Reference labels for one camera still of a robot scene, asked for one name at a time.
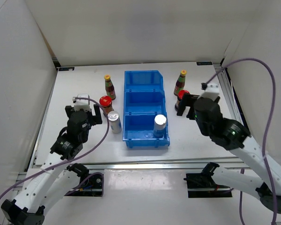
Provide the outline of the silver can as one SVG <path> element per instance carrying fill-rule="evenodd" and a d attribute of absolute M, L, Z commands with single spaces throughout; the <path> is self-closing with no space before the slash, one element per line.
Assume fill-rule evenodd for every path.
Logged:
<path fill-rule="evenodd" d="M 153 129 L 153 134 L 155 137 L 158 138 L 163 137 L 166 124 L 167 124 L 167 118 L 164 115 L 158 114 L 155 116 L 154 129 Z"/>
<path fill-rule="evenodd" d="M 108 113 L 108 120 L 113 133 L 118 134 L 122 131 L 120 116 L 117 111 L 110 111 Z"/>

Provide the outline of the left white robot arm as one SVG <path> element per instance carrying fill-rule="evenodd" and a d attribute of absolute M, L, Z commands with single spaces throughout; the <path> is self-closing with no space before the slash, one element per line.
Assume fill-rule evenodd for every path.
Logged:
<path fill-rule="evenodd" d="M 90 173 L 75 163 L 92 126 L 102 123 L 100 106 L 67 105 L 67 126 L 62 128 L 39 171 L 24 181 L 28 185 L 12 200 L 6 199 L 1 210 L 13 225 L 41 225 L 49 210 L 64 196 L 79 189 L 90 189 L 100 172 Z"/>

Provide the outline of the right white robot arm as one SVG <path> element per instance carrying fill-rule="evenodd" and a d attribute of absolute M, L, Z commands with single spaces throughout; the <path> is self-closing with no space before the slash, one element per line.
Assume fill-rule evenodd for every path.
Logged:
<path fill-rule="evenodd" d="M 212 100 L 185 93 L 177 115 L 181 116 L 189 107 L 187 118 L 197 122 L 201 134 L 244 161 L 257 177 L 236 174 L 210 162 L 198 174 L 196 181 L 208 188 L 221 185 L 243 191 L 260 200 L 270 211 L 281 214 L 281 166 L 270 156 L 262 154 L 262 148 L 246 127 L 223 117 L 219 100 L 220 97 Z"/>

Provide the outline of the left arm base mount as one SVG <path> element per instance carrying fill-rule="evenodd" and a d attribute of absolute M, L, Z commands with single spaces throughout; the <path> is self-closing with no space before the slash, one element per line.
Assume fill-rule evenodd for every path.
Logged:
<path fill-rule="evenodd" d="M 104 174 L 94 172 L 88 174 L 85 179 L 81 178 L 80 184 L 65 196 L 102 197 L 104 195 Z"/>

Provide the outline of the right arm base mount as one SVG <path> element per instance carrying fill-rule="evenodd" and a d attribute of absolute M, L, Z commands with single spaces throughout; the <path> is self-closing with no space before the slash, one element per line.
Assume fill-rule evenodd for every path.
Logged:
<path fill-rule="evenodd" d="M 187 173 L 184 181 L 188 198 L 231 198 L 232 188 L 216 184 L 201 173 Z"/>

